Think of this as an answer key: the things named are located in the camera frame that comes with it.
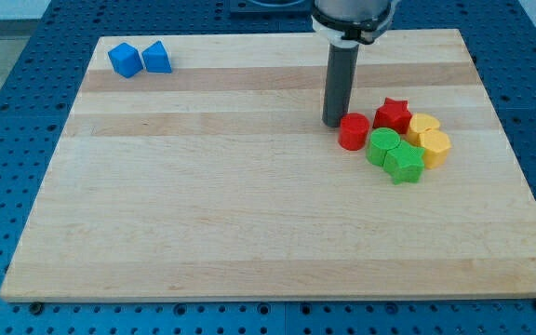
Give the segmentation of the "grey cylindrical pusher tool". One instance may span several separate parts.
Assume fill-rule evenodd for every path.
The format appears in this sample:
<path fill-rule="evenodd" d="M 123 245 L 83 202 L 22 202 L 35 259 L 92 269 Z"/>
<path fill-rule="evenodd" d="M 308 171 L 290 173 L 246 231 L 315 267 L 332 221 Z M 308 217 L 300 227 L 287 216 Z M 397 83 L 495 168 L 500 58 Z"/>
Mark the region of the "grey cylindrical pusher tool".
<path fill-rule="evenodd" d="M 339 127 L 347 115 L 351 98 L 359 46 L 329 46 L 322 121 Z"/>

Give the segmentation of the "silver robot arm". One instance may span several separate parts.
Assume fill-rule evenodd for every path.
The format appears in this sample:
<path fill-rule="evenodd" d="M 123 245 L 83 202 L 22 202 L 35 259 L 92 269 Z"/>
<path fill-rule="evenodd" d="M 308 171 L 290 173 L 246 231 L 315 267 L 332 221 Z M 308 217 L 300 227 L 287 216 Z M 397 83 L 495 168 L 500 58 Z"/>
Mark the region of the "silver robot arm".
<path fill-rule="evenodd" d="M 314 0 L 312 26 L 329 42 L 322 121 L 338 127 L 347 115 L 358 51 L 391 26 L 398 0 Z"/>

